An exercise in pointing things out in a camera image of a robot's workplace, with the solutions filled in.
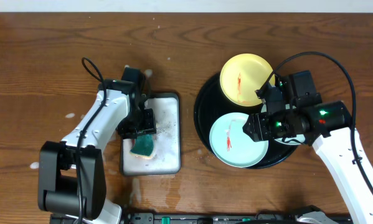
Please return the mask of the green yellow sponge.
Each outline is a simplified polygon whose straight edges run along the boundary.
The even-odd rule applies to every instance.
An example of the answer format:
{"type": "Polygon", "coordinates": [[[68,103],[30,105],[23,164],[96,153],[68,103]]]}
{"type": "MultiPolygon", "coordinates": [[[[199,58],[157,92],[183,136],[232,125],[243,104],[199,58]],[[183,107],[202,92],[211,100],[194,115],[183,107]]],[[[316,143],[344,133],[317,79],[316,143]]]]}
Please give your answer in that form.
{"type": "Polygon", "coordinates": [[[155,155],[154,135],[147,134],[143,136],[138,136],[135,139],[135,143],[131,148],[130,153],[136,157],[152,159],[155,155]]]}

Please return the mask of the light blue plate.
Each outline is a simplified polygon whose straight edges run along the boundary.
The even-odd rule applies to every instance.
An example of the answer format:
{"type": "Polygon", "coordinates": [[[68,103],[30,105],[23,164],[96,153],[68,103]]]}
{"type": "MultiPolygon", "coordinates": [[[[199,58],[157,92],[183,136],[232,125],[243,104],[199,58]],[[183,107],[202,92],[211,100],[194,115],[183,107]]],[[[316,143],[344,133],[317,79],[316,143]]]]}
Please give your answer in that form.
{"type": "Polygon", "coordinates": [[[268,141],[254,142],[243,132],[245,113],[228,113],[218,118],[209,133],[216,157],[227,165],[246,168],[258,164],[268,151],[268,141]]]}

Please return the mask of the pale green plate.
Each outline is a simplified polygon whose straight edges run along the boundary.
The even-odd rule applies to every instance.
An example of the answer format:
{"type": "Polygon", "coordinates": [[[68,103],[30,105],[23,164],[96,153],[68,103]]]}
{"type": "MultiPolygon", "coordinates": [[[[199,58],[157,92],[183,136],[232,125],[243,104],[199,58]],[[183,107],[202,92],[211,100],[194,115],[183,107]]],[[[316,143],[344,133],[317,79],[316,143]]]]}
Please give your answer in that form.
{"type": "MultiPolygon", "coordinates": [[[[290,108],[290,105],[289,104],[286,104],[285,105],[285,108],[286,110],[288,110],[290,108]]],[[[261,108],[261,113],[264,113],[267,111],[267,106],[264,104],[261,108]]],[[[298,146],[298,145],[301,145],[302,143],[305,142],[305,136],[303,134],[297,134],[295,137],[293,138],[278,138],[278,139],[274,139],[276,142],[280,143],[280,144],[286,144],[286,145],[289,145],[289,146],[298,146]]]]}

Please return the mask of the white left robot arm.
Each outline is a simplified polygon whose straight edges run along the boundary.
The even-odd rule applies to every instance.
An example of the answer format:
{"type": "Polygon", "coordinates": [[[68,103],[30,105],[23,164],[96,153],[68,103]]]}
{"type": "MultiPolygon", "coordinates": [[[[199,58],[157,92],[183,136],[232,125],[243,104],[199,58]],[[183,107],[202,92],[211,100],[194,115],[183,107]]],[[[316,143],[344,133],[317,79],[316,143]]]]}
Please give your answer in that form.
{"type": "Polygon", "coordinates": [[[47,141],[39,154],[38,207],[74,223],[119,223],[122,209],[106,198],[103,151],[111,135],[123,139],[156,132],[145,109],[144,81],[104,80],[76,128],[60,142],[47,141]]]}

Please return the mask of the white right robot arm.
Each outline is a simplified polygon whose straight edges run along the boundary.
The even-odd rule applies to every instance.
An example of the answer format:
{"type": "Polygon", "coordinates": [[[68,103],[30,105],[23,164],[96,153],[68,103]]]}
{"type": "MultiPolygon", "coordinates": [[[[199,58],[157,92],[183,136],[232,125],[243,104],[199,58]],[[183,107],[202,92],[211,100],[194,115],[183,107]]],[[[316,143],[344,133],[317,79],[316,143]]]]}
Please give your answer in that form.
{"type": "Polygon", "coordinates": [[[302,134],[332,175],[354,223],[373,223],[373,167],[341,101],[251,114],[243,131],[253,141],[302,134]]]}

